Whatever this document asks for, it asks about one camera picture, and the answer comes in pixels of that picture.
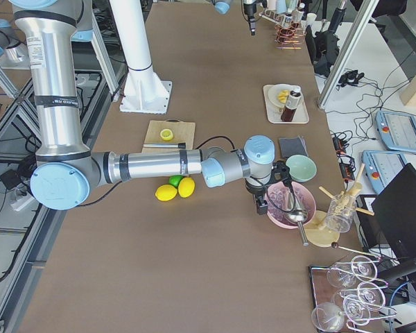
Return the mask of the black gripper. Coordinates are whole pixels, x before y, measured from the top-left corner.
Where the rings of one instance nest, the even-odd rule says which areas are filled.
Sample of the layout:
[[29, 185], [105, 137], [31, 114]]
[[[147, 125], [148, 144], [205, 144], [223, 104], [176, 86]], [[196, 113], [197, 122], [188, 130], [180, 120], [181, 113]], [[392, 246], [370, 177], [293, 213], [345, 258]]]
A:
[[242, 0], [243, 14], [248, 21], [248, 26], [250, 29], [251, 36], [256, 34], [256, 21], [255, 14], [257, 11], [257, 1], [256, 0]]
[[265, 195], [271, 185], [283, 183], [285, 187], [291, 190], [289, 171], [289, 167], [283, 161], [278, 160], [272, 163], [268, 180], [254, 176], [245, 179], [245, 188], [253, 195], [258, 215], [264, 215], [268, 212], [268, 202]]

